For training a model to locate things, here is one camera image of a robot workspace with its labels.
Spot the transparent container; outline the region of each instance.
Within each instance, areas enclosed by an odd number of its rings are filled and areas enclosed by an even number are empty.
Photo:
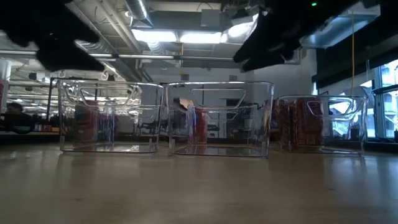
[[[156,152],[163,92],[151,83],[59,80],[60,149]]]
[[[288,152],[364,152],[365,96],[282,96],[276,103],[280,150]]]
[[[267,82],[167,85],[171,153],[267,156],[273,92]]]

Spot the red package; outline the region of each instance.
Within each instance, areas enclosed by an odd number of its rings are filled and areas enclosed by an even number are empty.
[[[293,110],[294,104],[280,100],[277,105],[277,122],[279,126],[279,142],[282,150],[289,151],[293,141]]]
[[[97,102],[86,101],[75,105],[75,139],[78,141],[96,141],[98,129],[98,108]]]
[[[322,102],[318,98],[299,98],[294,113],[294,145],[322,145]]]
[[[4,85],[0,81],[0,112],[1,112],[1,109],[2,109],[1,106],[2,106],[2,92],[3,92],[3,90],[4,90]]]

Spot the ceiling light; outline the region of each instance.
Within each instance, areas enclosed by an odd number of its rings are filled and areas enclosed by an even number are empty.
[[[221,33],[188,33],[182,35],[180,41],[183,43],[193,44],[219,44],[221,41]]]
[[[226,34],[223,34],[223,35],[221,36],[220,42],[221,42],[221,43],[226,43],[227,40],[228,40],[228,36],[227,36]]]
[[[114,67],[108,65],[107,63],[104,63],[104,65],[105,65],[108,69],[110,69],[112,72],[116,73],[116,69],[115,69]]]
[[[116,58],[99,58],[98,60],[102,62],[115,62]]]
[[[256,21],[256,19],[259,17],[259,14],[257,13],[257,14],[255,14],[255,15],[253,15],[253,22],[254,21]]]
[[[250,27],[253,25],[253,22],[245,22],[239,25],[232,26],[228,30],[228,35],[230,37],[239,37],[245,33],[247,33]]]
[[[49,77],[43,77],[42,82],[50,83],[50,78]]]
[[[176,42],[177,36],[172,31],[156,31],[156,30],[131,30],[139,41],[144,42]]]

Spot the ceiling pipe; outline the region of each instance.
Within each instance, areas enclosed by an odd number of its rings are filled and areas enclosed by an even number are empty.
[[[18,83],[10,83],[8,86],[15,86],[15,87],[38,87],[38,88],[48,88],[50,87],[49,84],[18,84]]]
[[[74,3],[68,5],[69,9],[73,11],[83,22],[87,23],[96,33],[101,37],[98,43],[92,44],[84,41],[78,41],[80,47],[87,50],[89,53],[107,53],[115,54],[118,51],[108,42],[102,33],[94,26],[94,24],[84,15],[84,13]],[[141,81],[141,77],[130,68],[126,62],[117,58],[114,62],[103,62],[114,67],[118,73],[126,81]]]
[[[147,5],[145,0],[124,0],[127,5],[127,9],[129,10],[131,16],[135,20],[139,20],[150,27],[154,27],[151,19],[149,18],[149,13],[147,10]]]
[[[36,52],[29,50],[0,50],[3,56],[34,56]],[[218,61],[233,62],[230,57],[204,57],[204,56],[187,56],[187,55],[145,55],[145,54],[90,54],[95,58],[134,58],[134,59],[152,59],[152,60],[202,60],[202,61]]]
[[[126,37],[126,34],[119,28],[119,26],[113,21],[112,17],[108,14],[107,10],[104,8],[104,6],[101,4],[100,0],[95,0],[96,6],[98,6],[99,9],[101,9],[104,12],[104,16],[106,20],[111,24],[113,29],[116,30],[116,32],[120,35],[122,40],[127,44],[127,46],[133,51],[133,52],[139,52],[139,49],[134,46],[134,44],[131,42],[131,40]]]
[[[124,21],[120,18],[118,12],[116,12],[115,8],[110,5],[108,0],[96,0],[96,3],[100,9],[102,9],[105,13],[105,18],[109,21],[109,23],[113,26],[113,28],[118,31],[118,34],[121,35],[121,30],[119,29],[122,28],[124,31],[125,35],[127,36],[127,40],[124,40],[125,43],[129,46],[129,48],[134,52],[134,53],[141,53],[141,48],[139,45],[138,40],[134,37],[134,35],[131,32],[130,28],[127,28],[124,25]],[[108,14],[108,11],[112,15],[112,17],[118,22],[119,26],[113,21],[111,16]]]
[[[140,20],[143,23],[147,24],[151,28],[154,28],[154,25],[149,17],[148,11],[147,11],[147,5],[145,3],[145,0],[124,0],[127,6],[127,9],[135,20]],[[154,43],[147,43],[149,50],[153,54],[157,55],[165,55],[167,54],[167,51],[165,50],[164,46],[160,42],[154,42]]]
[[[46,94],[17,94],[17,93],[9,93],[7,94],[7,99],[10,100],[48,100],[49,96]],[[51,99],[58,99],[58,95],[52,95]]]

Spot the air duct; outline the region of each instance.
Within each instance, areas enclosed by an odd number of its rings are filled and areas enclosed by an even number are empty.
[[[151,28],[154,27],[151,19],[149,18],[145,0],[125,0],[125,1],[127,9],[130,12],[130,15],[132,16],[133,19],[139,20]]]
[[[112,46],[101,39],[98,43],[92,44],[84,41],[78,41],[78,44],[86,49],[89,53],[102,53],[102,54],[113,54],[115,53]],[[122,59],[116,59],[113,61],[104,62],[114,67],[117,73],[120,74],[126,81],[134,82],[141,81],[141,77],[130,69]]]
[[[165,55],[166,50],[164,49],[163,45],[160,42],[154,42],[154,43],[147,43],[148,48],[153,54],[157,55]]]

